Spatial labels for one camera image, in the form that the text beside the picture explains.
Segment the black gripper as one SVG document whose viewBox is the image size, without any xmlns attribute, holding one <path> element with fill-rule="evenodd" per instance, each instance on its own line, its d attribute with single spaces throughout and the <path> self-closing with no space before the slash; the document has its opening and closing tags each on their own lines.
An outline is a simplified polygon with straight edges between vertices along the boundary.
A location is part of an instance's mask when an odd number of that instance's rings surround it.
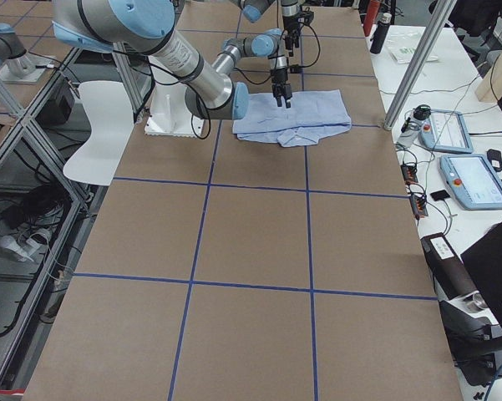
<svg viewBox="0 0 502 401">
<path fill-rule="evenodd" d="M 272 94 L 276 100 L 276 105 L 282 107 L 282 97 L 285 107 L 292 106 L 292 87 L 288 82 L 289 73 L 287 67 L 274 68 L 270 70 Z"/>
<path fill-rule="evenodd" d="M 287 51 L 287 55 L 289 57 L 292 56 L 292 41 L 294 48 L 299 48 L 299 16 L 291 15 L 291 16 L 282 16 L 283 29 L 285 31 L 286 37 L 284 37 L 285 41 L 285 49 Z"/>
</svg>

